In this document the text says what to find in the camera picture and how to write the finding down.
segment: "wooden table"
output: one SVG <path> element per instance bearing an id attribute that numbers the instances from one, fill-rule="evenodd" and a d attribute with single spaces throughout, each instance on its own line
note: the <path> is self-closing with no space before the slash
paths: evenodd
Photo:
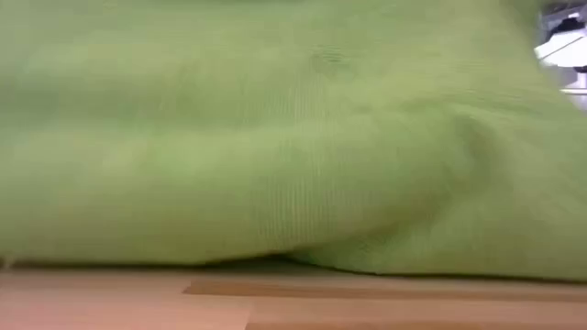
<path id="1" fill-rule="evenodd" d="M 0 330 L 587 329 L 587 286 L 397 279 L 274 260 L 208 269 L 13 269 Z"/>

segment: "green sweater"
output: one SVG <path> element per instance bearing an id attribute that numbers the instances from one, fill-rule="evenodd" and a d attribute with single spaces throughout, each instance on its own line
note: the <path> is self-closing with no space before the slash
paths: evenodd
<path id="1" fill-rule="evenodd" d="M 529 0 L 0 0 L 0 255 L 587 280 Z"/>

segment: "green fabric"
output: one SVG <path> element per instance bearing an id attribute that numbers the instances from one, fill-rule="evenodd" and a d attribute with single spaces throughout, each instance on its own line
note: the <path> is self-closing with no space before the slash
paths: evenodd
<path id="1" fill-rule="evenodd" d="M 0 0 L 0 255 L 587 280 L 537 1 Z"/>

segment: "green towel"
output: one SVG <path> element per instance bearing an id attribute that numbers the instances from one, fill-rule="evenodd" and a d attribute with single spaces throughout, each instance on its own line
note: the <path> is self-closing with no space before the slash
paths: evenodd
<path id="1" fill-rule="evenodd" d="M 0 0 L 0 255 L 587 280 L 537 6 Z"/>

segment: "wood grain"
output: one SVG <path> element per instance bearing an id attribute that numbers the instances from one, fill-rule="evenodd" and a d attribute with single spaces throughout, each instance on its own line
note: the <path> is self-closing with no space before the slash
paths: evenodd
<path id="1" fill-rule="evenodd" d="M 587 304 L 259 299 L 248 330 L 587 329 Z"/>
<path id="2" fill-rule="evenodd" d="M 499 280 L 407 280 L 296 264 L 245 265 L 199 273 L 187 294 L 353 300 L 587 303 L 587 286 Z"/>

